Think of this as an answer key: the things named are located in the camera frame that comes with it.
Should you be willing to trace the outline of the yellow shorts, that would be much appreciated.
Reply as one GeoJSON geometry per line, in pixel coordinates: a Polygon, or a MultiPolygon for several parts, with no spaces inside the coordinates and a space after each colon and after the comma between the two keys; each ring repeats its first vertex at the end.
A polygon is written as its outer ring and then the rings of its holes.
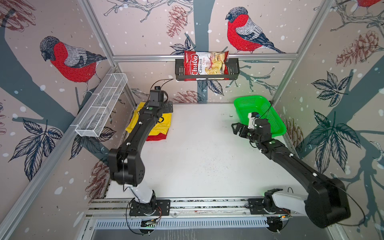
{"type": "MultiPolygon", "coordinates": [[[[126,127],[126,132],[131,133],[133,131],[135,125],[138,123],[139,120],[139,112],[144,105],[145,102],[140,102],[138,107],[134,110],[133,117],[129,125],[126,127]]],[[[168,131],[171,127],[172,113],[163,114],[162,117],[164,118],[164,120],[161,123],[157,123],[150,131],[149,135],[158,135],[159,133],[168,134],[168,131]]]]}

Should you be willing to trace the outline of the red shorts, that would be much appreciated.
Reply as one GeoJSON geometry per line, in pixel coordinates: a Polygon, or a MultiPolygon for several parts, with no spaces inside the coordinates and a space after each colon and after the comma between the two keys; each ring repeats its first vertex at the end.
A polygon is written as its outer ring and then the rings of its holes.
{"type": "Polygon", "coordinates": [[[149,135],[146,139],[147,142],[161,141],[167,138],[167,134],[159,133],[158,135],[149,135]]]}

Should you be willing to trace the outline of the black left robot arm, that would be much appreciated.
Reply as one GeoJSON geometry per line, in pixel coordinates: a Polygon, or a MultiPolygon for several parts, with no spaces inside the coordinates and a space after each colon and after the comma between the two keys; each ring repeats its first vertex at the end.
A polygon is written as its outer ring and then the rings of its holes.
{"type": "Polygon", "coordinates": [[[122,186],[127,185],[138,203],[148,204],[156,197],[154,191],[143,183],[145,166],[141,159],[142,148],[151,130],[164,121],[163,114],[172,112],[173,103],[168,100],[168,94],[156,86],[139,111],[138,121],[127,139],[108,153],[111,180],[122,186]]]}

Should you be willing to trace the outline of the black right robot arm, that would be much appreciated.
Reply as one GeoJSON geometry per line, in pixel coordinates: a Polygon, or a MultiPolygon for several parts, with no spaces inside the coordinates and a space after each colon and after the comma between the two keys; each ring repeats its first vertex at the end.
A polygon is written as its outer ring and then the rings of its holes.
{"type": "Polygon", "coordinates": [[[273,203],[306,215],[319,228],[336,224],[351,217],[345,185],[315,171],[296,157],[282,142],[273,139],[271,125],[266,119],[256,119],[254,127],[232,124],[233,133],[254,143],[268,159],[283,167],[306,190],[307,195],[272,193],[273,203]]]}

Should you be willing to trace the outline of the green plastic basket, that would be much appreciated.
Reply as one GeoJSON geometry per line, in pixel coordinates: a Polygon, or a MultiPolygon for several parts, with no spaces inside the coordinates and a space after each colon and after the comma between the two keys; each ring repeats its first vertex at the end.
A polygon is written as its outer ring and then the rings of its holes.
{"type": "Polygon", "coordinates": [[[234,106],[240,119],[244,125],[248,125],[248,114],[257,112],[262,119],[267,119],[271,125],[272,137],[282,136],[286,133],[287,128],[271,103],[263,96],[247,96],[235,99],[234,106]]]}

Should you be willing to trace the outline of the red chips bag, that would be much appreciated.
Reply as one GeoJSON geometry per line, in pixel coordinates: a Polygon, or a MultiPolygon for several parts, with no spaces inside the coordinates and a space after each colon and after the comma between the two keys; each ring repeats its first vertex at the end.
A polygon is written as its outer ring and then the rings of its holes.
{"type": "Polygon", "coordinates": [[[226,75],[226,62],[229,52],[195,52],[185,51],[184,68],[185,76],[192,76],[185,81],[196,81],[196,76],[226,75]]]}

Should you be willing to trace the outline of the black wall shelf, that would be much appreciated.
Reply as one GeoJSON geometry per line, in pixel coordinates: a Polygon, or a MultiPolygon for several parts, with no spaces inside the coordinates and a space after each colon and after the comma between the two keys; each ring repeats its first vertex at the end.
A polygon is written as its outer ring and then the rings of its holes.
{"type": "Polygon", "coordinates": [[[184,60],[176,59],[175,75],[177,81],[202,81],[202,80],[237,80],[240,74],[239,59],[228,59],[226,61],[225,74],[222,75],[187,75],[184,60]]]}

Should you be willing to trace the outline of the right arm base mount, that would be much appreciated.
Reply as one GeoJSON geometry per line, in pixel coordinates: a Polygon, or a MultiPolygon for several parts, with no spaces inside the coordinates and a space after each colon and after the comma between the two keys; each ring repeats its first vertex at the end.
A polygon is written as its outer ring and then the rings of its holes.
{"type": "Polygon", "coordinates": [[[248,199],[248,203],[245,204],[245,208],[250,210],[251,215],[290,215],[290,210],[277,207],[273,200],[273,194],[282,190],[283,189],[275,188],[266,191],[262,198],[248,199]]]}

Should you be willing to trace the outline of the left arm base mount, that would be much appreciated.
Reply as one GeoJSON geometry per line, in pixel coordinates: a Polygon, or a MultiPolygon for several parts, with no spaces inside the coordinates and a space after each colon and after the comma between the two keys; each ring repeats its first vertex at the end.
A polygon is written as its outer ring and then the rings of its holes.
{"type": "Polygon", "coordinates": [[[170,214],[171,201],[158,200],[153,194],[149,203],[139,203],[132,199],[128,206],[130,217],[162,217],[170,214]]]}

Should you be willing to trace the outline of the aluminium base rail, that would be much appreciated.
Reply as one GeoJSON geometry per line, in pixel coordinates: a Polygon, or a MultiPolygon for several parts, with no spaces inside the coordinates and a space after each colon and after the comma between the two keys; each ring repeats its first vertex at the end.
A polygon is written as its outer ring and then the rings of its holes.
{"type": "MultiPolygon", "coordinates": [[[[223,198],[157,198],[158,200],[170,200],[171,208],[168,216],[162,216],[161,219],[167,218],[226,218],[226,217],[282,217],[283,219],[292,217],[303,217],[304,214],[298,211],[290,210],[290,215],[280,214],[264,214],[251,215],[250,210],[245,208],[248,199],[262,197],[223,197],[223,198]]],[[[88,211],[85,213],[87,219],[123,219],[139,217],[130,217],[128,206],[132,199],[96,199],[89,205],[88,211]]]]}

